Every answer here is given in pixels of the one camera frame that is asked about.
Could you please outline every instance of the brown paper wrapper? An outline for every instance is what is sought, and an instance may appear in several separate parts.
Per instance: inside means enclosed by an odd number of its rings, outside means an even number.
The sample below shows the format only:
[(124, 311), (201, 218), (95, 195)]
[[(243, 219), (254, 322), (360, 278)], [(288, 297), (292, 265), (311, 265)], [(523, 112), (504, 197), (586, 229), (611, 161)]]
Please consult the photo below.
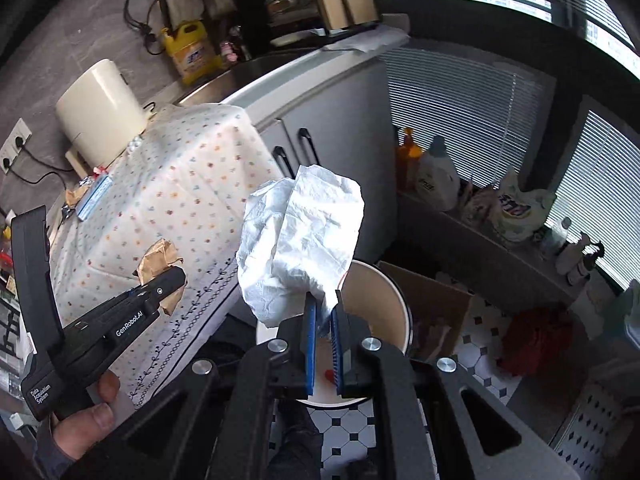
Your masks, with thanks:
[(69, 207), (75, 206), (80, 199), (84, 196), (84, 194), (89, 191), (91, 184), (84, 184), (84, 186), (76, 187), (73, 191), (66, 190), (65, 191), (65, 202)]
[[(140, 284), (150, 282), (156, 276), (165, 272), (169, 267), (177, 265), (182, 267), (182, 258), (178, 256), (178, 250), (173, 242), (160, 238), (155, 244), (146, 250), (138, 266), (138, 278)], [(174, 312), (176, 305), (182, 299), (186, 283), (160, 302), (165, 314), (169, 316)]]

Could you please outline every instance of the black cabinet handle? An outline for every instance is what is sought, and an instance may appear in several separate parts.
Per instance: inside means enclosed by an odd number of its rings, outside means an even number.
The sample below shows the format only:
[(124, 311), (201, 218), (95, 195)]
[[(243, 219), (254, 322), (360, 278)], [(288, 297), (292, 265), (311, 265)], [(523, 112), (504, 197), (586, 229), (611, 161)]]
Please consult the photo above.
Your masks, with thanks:
[(309, 143), (309, 147), (311, 148), (311, 152), (314, 154), (314, 157), (316, 158), (316, 164), (318, 166), (322, 166), (322, 164), (320, 164), (320, 158), (318, 157), (318, 152), (316, 152), (316, 147), (314, 146), (314, 141), (311, 138), (311, 134), (309, 133), (309, 130), (307, 130), (306, 128), (300, 128), (298, 130), (298, 136), (300, 137), (300, 139), (306, 139), (306, 142)]
[(278, 158), (281, 158), (282, 161), (284, 162), (284, 165), (287, 167), (287, 170), (289, 171), (290, 176), (292, 178), (296, 177), (296, 175), (293, 173), (293, 168), (291, 167), (291, 163), (289, 162), (289, 157), (287, 156), (287, 152), (284, 151), (284, 148), (282, 146), (276, 146), (271, 152), (271, 155), (273, 155), (273, 158), (276, 160), (276, 162), (278, 161)]

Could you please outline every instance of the marble wall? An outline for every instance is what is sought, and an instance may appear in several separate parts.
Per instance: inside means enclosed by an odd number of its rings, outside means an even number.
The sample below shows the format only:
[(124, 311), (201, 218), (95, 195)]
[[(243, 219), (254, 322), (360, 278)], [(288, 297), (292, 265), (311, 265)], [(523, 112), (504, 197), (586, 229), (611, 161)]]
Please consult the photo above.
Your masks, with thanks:
[[(143, 21), (153, 0), (132, 0), (133, 17)], [(177, 79), (167, 56), (150, 56), (140, 35), (125, 24), (124, 0), (62, 0), (20, 44), (0, 68), (0, 143), (22, 117), (33, 132), (28, 148), (38, 158), (69, 168), (64, 154), (68, 140), (56, 120), (58, 98), (85, 70), (108, 58), (119, 67), (134, 94), (146, 100)], [(12, 166), (37, 180), (49, 171), (24, 151)], [(74, 173), (62, 173), (71, 183)], [(45, 204), (50, 207), (62, 183), (48, 176), (37, 186), (0, 172), (0, 207), (20, 213)]]

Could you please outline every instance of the wall socket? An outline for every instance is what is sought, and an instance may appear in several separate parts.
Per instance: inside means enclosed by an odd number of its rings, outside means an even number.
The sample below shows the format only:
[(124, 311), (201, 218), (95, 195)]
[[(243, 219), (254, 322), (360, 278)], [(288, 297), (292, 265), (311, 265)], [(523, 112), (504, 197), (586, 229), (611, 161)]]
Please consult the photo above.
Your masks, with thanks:
[(11, 130), (9, 137), (2, 145), (2, 148), (0, 148), (0, 168), (2, 168), (5, 173), (9, 172), (9, 168), (22, 150), (16, 146), (15, 139), (17, 139), (17, 137), (22, 137), (24, 142), (27, 142), (27, 139), (31, 137), (31, 130), (22, 118), (18, 119), (18, 122), (15, 123), (14, 129)]

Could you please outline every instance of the cabinet door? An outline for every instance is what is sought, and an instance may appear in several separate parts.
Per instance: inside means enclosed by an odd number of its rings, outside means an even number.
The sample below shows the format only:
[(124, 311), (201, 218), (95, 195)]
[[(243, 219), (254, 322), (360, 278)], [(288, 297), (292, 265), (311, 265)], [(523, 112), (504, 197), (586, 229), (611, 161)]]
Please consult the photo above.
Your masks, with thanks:
[(300, 162), (282, 121), (280, 119), (273, 121), (273, 123), (260, 131), (260, 136), (282, 174), (295, 178)]
[(397, 141), (385, 65), (378, 60), (367, 63), (303, 101), (282, 120), (301, 164), (319, 162), (360, 184), (365, 206), (355, 257), (376, 261), (396, 237)]

